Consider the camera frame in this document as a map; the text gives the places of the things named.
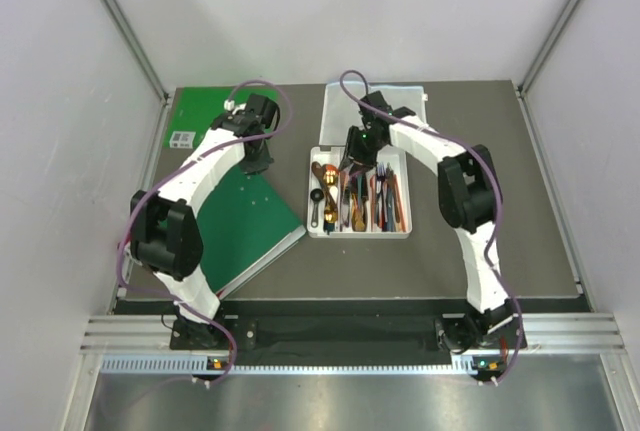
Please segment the white cutlery tray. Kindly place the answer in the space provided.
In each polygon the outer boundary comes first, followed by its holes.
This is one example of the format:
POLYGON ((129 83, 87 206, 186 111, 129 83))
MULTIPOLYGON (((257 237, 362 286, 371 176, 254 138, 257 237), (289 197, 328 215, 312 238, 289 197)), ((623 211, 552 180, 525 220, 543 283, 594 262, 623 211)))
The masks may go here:
POLYGON ((364 172, 339 169, 342 147, 310 152, 307 231, 321 239, 402 239, 412 231, 406 155, 394 148, 378 153, 364 172))

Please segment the brown wooden spoon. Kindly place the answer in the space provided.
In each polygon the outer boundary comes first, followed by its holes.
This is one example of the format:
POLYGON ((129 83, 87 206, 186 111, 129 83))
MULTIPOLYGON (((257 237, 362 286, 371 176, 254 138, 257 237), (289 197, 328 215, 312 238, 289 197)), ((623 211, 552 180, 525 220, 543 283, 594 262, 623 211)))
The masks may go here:
POLYGON ((325 194, 325 198, 327 200, 327 206, 334 206, 337 209, 337 203, 335 196, 337 195, 338 184, 336 186, 327 187, 322 181, 322 167, 325 164, 320 164, 318 161, 313 161, 311 163, 311 171, 312 174, 319 181, 319 184, 325 194))

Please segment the teal handled gold spoon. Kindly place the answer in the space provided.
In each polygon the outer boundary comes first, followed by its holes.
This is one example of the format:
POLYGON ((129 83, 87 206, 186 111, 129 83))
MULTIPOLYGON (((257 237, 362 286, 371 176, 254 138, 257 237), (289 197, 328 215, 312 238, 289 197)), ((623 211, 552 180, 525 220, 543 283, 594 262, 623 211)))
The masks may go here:
POLYGON ((335 231, 336 222, 338 221, 338 211, 334 206, 326 206, 324 208, 323 231, 329 235, 335 231))

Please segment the iridescent knife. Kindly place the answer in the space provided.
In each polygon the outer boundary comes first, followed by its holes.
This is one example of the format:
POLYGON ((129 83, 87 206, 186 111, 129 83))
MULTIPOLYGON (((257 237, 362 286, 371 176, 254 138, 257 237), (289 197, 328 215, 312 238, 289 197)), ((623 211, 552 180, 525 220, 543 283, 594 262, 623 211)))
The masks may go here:
POLYGON ((341 172, 341 228, 355 230, 354 213, 358 207, 359 180, 354 164, 347 166, 341 172))

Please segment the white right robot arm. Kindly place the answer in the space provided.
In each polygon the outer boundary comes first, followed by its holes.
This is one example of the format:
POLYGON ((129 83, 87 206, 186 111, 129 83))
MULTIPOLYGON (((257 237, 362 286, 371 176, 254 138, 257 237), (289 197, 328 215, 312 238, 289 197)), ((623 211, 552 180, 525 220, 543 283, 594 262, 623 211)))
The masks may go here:
POLYGON ((500 276, 496 234, 502 195, 490 152, 437 132, 407 107, 391 108, 379 91, 353 100, 362 125, 348 131, 345 164, 369 171, 376 167, 378 153, 390 146, 436 175, 440 213, 462 250, 471 307, 467 335, 478 346, 492 345, 514 319, 514 311, 500 276))

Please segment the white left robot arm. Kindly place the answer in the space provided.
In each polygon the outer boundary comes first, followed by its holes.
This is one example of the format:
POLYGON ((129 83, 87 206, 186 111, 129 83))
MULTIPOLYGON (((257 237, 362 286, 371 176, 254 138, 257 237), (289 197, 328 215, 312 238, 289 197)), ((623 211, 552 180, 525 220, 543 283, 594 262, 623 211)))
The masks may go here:
POLYGON ((223 112, 174 174, 131 200, 128 251, 164 284, 205 347, 226 338, 227 325, 216 317, 220 300, 201 269, 204 252, 198 213, 222 178, 236 165, 259 174, 273 162, 267 140, 280 118, 275 100, 251 93, 246 102, 224 103, 223 112))

